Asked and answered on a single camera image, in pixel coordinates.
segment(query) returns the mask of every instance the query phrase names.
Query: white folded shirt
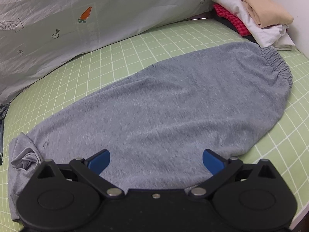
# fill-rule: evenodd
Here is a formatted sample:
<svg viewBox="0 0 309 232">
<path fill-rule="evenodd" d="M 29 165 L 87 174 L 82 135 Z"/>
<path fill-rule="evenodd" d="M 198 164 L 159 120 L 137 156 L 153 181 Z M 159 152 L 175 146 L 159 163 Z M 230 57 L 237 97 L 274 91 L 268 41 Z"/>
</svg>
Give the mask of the white folded shirt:
<svg viewBox="0 0 309 232">
<path fill-rule="evenodd" d="M 241 0 L 212 0 L 237 16 L 261 47 L 274 46 L 277 50 L 291 50 L 295 46 L 286 32 L 288 25 L 278 24 L 261 29 L 256 25 Z"/>
</svg>

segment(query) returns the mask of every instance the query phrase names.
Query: small screw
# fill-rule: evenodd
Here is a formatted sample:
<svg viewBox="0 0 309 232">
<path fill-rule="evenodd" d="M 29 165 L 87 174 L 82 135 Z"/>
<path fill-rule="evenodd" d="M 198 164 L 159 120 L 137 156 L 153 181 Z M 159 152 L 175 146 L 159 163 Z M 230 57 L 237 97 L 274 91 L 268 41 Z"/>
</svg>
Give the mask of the small screw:
<svg viewBox="0 0 309 232">
<path fill-rule="evenodd" d="M 194 189 L 191 190 L 191 193 L 195 196 L 201 196 L 207 193 L 206 189 L 202 188 L 202 187 L 196 187 Z"/>
<path fill-rule="evenodd" d="M 112 187 L 106 191 L 109 196 L 118 196 L 122 194 L 122 190 L 117 187 Z"/>
<path fill-rule="evenodd" d="M 160 197 L 161 197 L 160 194 L 153 194 L 153 195 L 152 195 L 152 198 L 154 198 L 154 199 L 159 199 Z"/>
</svg>

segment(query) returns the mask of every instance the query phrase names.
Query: gray sweatpants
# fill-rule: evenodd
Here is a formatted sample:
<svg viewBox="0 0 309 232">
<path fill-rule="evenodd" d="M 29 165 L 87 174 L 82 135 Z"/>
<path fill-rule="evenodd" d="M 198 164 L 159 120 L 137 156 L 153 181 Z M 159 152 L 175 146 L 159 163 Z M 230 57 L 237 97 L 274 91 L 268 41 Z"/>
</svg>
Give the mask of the gray sweatpants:
<svg viewBox="0 0 309 232">
<path fill-rule="evenodd" d="M 225 158 L 247 152 L 282 116 L 291 86 L 273 47 L 240 42 L 173 57 L 102 88 L 11 141 L 12 219 L 45 158 L 68 163 L 108 149 L 101 176 L 124 191 L 205 181 L 203 151 Z"/>
</svg>

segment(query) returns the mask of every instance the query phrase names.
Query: white fabric backdrop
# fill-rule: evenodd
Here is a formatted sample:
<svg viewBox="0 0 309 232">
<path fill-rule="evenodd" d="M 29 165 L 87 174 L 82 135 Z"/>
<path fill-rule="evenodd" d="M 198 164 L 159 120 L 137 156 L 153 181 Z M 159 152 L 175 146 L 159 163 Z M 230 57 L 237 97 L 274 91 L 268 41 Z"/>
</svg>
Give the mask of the white fabric backdrop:
<svg viewBox="0 0 309 232">
<path fill-rule="evenodd" d="M 0 103 L 80 53 L 211 10 L 201 1 L 0 0 Z"/>
</svg>

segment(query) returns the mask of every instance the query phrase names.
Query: blue gripper pad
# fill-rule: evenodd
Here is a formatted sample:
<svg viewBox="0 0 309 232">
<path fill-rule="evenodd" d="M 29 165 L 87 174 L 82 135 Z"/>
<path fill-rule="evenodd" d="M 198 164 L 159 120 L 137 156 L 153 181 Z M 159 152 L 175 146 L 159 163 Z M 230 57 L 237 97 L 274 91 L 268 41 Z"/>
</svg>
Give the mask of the blue gripper pad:
<svg viewBox="0 0 309 232">
<path fill-rule="evenodd" d="M 203 164 L 213 175 L 225 168 L 227 162 L 228 161 L 226 159 L 209 149 L 206 149 L 203 152 Z"/>
<path fill-rule="evenodd" d="M 111 154 L 108 150 L 104 150 L 102 153 L 98 153 L 97 155 L 88 161 L 87 167 L 94 173 L 100 174 L 103 172 L 105 168 L 109 165 L 111 160 Z"/>
</svg>

